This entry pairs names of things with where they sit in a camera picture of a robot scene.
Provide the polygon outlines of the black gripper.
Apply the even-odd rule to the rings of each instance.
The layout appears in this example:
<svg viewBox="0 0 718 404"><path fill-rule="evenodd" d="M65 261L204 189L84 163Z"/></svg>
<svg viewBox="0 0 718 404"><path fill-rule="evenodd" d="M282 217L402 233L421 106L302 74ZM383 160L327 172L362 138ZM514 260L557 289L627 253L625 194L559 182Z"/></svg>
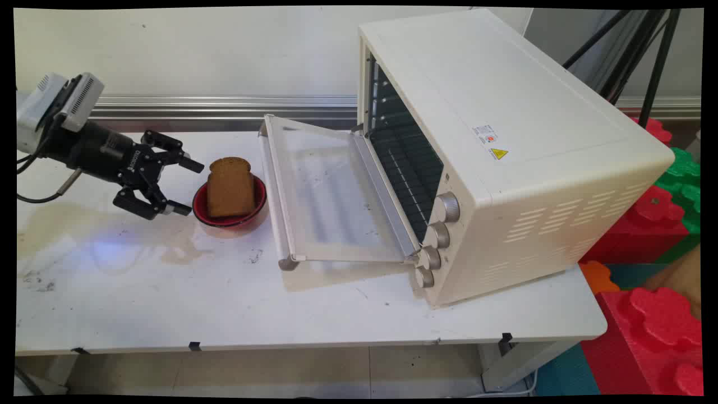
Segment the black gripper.
<svg viewBox="0 0 718 404"><path fill-rule="evenodd" d="M122 187L113 205L131 214L153 220L158 214L187 217L192 207L167 199L158 186L164 166L177 164L201 173L204 164L191 159L182 141L159 131L147 130L140 143L129 136L94 122L80 131L51 123L43 128L43 158L59 161L72 171Z"/></svg>

